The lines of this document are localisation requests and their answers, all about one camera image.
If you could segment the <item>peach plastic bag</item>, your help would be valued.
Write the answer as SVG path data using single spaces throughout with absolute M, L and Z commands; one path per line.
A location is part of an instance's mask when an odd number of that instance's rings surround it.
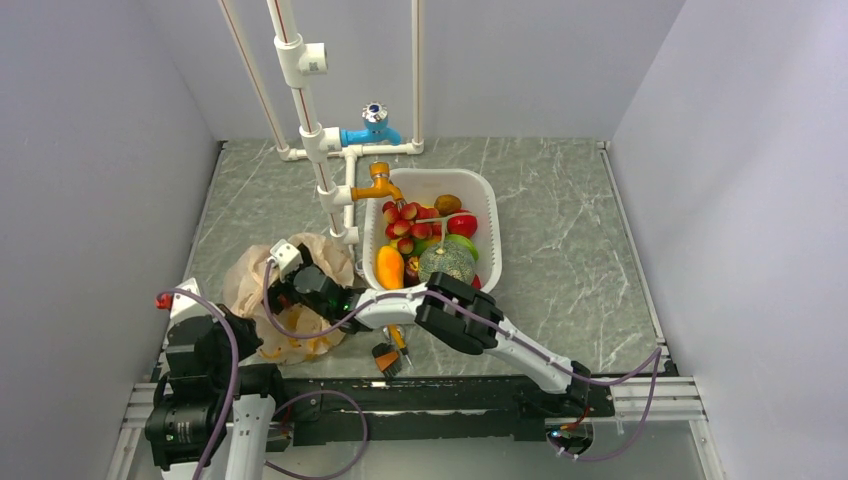
M 330 239 L 315 233 L 298 233 L 290 240 L 295 246 L 306 246 L 317 265 L 329 271 L 331 279 L 342 286 L 353 285 L 355 276 L 350 255 Z M 315 360 L 339 345 L 345 334 L 334 331 L 301 340 L 288 337 L 275 328 L 274 324 L 279 323 L 297 334 L 314 334 L 329 328 L 330 323 L 300 305 L 286 306 L 272 316 L 267 314 L 262 288 L 270 249 L 269 245 L 253 245 L 230 267 L 222 287 L 224 304 L 236 316 L 255 321 L 257 335 L 263 340 L 255 353 L 258 362 L 295 365 Z

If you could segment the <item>yellow orange fake mango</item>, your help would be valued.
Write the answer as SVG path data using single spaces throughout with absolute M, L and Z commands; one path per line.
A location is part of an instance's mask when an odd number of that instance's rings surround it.
M 405 261 L 400 252 L 389 246 L 382 246 L 376 256 L 376 278 L 385 290 L 398 290 L 404 287 Z

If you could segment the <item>green netted fake melon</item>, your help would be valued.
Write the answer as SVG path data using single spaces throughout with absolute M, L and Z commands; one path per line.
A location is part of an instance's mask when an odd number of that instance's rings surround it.
M 433 274 L 444 273 L 466 284 L 475 278 L 476 261 L 464 246 L 451 241 L 436 243 L 419 256 L 418 278 L 426 283 Z

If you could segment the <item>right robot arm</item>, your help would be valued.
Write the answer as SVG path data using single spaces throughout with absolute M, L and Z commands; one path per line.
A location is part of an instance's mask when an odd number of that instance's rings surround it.
M 344 287 L 285 240 L 272 247 L 263 274 L 263 305 L 301 306 L 324 318 L 325 334 L 380 331 L 390 325 L 423 329 L 454 351 L 489 355 L 551 395 L 557 411 L 574 415 L 590 399 L 589 372 L 520 331 L 495 299 L 446 273 L 415 287 L 385 291 Z

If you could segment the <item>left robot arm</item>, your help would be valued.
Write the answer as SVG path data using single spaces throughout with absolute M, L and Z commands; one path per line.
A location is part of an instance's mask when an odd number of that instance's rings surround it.
M 272 364 L 243 365 L 262 344 L 256 323 L 220 306 L 168 331 L 144 436 L 165 479 L 257 479 L 272 419 L 287 406 Z

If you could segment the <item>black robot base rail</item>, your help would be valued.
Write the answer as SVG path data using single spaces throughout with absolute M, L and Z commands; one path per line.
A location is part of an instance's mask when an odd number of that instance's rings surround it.
M 615 414 L 607 387 L 549 394 L 525 376 L 287 378 L 284 392 L 308 397 L 274 415 L 271 452 L 362 438 L 541 441 L 548 428 Z

